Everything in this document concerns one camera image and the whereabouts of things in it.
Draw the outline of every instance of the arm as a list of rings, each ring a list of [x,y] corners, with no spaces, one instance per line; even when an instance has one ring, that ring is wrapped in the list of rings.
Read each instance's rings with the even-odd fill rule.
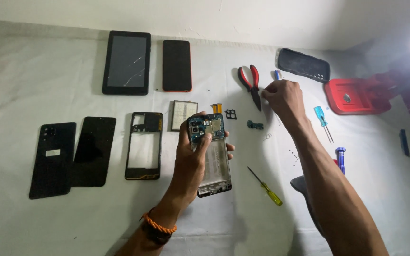
[[[334,255],[388,256],[373,218],[319,142],[297,82],[274,81],[262,92],[297,147],[312,210]]]
[[[206,115],[206,112],[195,115]],[[149,215],[158,225],[172,229],[181,213],[196,198],[197,189],[204,176],[205,154],[210,142],[211,134],[206,133],[196,151],[192,152],[186,122],[181,124],[172,181],[159,204]],[[233,150],[235,147],[227,144],[227,151]],[[228,154],[227,157],[232,159],[233,155]],[[145,232],[138,227],[116,256],[157,256],[162,248],[163,246],[147,239]]]

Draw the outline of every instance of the white wall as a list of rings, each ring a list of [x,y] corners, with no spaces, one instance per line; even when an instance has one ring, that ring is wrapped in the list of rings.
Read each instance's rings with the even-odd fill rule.
[[[410,1],[0,0],[0,20],[344,50],[410,24]]]

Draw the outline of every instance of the black phone back cover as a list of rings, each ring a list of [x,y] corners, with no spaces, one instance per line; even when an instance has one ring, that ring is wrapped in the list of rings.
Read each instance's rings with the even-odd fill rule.
[[[74,158],[76,123],[45,124],[37,143],[29,198],[66,195],[71,190],[68,172]]]
[[[71,170],[72,187],[104,186],[116,122],[116,118],[85,117]]]

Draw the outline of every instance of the precision screwdriver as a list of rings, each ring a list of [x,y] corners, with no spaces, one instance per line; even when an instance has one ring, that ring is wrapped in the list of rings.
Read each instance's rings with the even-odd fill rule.
[[[327,127],[328,122],[325,120],[325,116],[323,114],[322,108],[320,106],[317,106],[316,108],[314,108],[314,111],[316,112],[317,118],[320,120],[320,124],[322,125],[322,127],[325,131],[325,134],[327,134],[328,141],[330,141],[330,139],[332,139],[332,141],[333,141],[332,135],[330,134],[330,131],[328,130],[328,127]]]
[[[251,168],[249,168],[249,166],[247,166],[249,171],[251,171],[251,173],[256,177],[257,180],[259,180],[259,182],[261,183],[261,187],[263,189],[265,189],[266,193],[268,194],[268,196],[271,198],[271,200],[273,200],[273,202],[275,202],[275,204],[277,206],[282,206],[282,201],[279,199],[279,197],[273,193],[273,191],[271,191],[268,186],[265,184],[265,182],[262,182],[259,177],[251,170]]]

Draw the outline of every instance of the red phone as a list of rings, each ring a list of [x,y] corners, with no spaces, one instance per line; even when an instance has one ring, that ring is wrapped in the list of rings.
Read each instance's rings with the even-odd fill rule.
[[[190,92],[192,76],[189,42],[164,40],[162,45],[162,89],[167,92]]]

